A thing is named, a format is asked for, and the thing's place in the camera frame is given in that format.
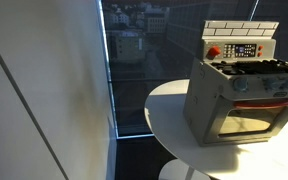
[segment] window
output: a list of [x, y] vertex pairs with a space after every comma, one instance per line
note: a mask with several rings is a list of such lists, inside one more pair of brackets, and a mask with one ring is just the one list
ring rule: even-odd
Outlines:
[[[105, 27], [106, 34], [115, 32], [107, 36], [107, 41], [111, 47], [108, 49], [109, 83], [119, 136], [151, 133], [143, 110], [146, 97], [160, 84], [190, 77], [193, 58], [200, 51], [204, 20], [279, 21], [281, 26], [274, 37], [277, 40], [275, 56], [288, 59], [288, 3], [285, 6], [282, 0], [154, 0], [145, 3], [102, 0], [102, 6], [106, 10], [104, 21], [110, 21], [105, 13], [116, 12], [118, 8], [127, 22], [123, 25], [107, 23]], [[143, 20], [143, 27], [136, 24], [138, 20]], [[130, 44], [135, 39], [127, 41], [122, 32], [143, 39], [141, 50]], [[117, 39], [123, 43], [124, 53], [115, 58], [117, 50], [113, 48], [118, 47]]]

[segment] red button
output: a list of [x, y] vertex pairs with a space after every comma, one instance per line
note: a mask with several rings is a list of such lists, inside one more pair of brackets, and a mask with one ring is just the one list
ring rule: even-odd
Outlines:
[[218, 46], [213, 46], [208, 50], [207, 55], [211, 57], [215, 57], [217, 55], [221, 54], [221, 49]]
[[263, 45], [260, 45], [259, 47], [258, 47], [258, 50], [260, 51], [260, 50], [262, 50], [264, 48], [264, 46]]

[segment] dark floor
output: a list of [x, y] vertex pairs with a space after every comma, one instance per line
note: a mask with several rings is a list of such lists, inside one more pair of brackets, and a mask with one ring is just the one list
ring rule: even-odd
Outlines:
[[162, 167], [175, 159], [155, 137], [117, 141], [115, 180], [157, 180]]

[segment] white wall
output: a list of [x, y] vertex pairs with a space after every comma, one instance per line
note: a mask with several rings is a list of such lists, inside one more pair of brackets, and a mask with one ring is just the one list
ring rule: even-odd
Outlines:
[[0, 0], [0, 53], [70, 179], [113, 179], [95, 0]]

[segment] control panel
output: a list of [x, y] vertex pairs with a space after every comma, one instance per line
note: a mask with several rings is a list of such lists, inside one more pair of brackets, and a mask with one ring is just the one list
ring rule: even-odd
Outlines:
[[274, 57], [275, 40], [203, 40], [203, 60], [252, 60]]

